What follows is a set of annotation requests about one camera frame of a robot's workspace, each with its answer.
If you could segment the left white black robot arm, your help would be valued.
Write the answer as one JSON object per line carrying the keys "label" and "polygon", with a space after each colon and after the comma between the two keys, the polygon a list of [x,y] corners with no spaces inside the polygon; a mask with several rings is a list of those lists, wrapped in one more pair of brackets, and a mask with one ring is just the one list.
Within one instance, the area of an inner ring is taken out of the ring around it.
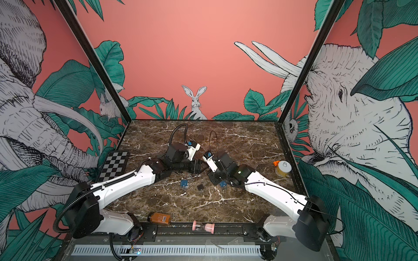
{"label": "left white black robot arm", "polygon": [[202,161],[194,155],[200,144],[188,141],[169,145],[164,156],[147,159],[134,171],[113,179],[88,185],[82,182],[74,187],[64,208],[57,215],[53,230],[83,238],[92,233],[125,236],[136,241],[143,236],[142,224],[132,213],[115,213],[105,208],[115,200],[139,189],[168,178],[173,171],[202,172]]}

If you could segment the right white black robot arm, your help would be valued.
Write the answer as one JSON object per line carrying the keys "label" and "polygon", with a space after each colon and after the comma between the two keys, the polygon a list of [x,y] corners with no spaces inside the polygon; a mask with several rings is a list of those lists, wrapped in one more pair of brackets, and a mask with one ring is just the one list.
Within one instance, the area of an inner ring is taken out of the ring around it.
{"label": "right white black robot arm", "polygon": [[291,219],[291,236],[308,249],[320,251],[330,228],[330,215],[319,197],[306,197],[285,189],[254,168],[238,165],[226,152],[207,151],[202,158],[215,178],[255,194],[282,210]]}

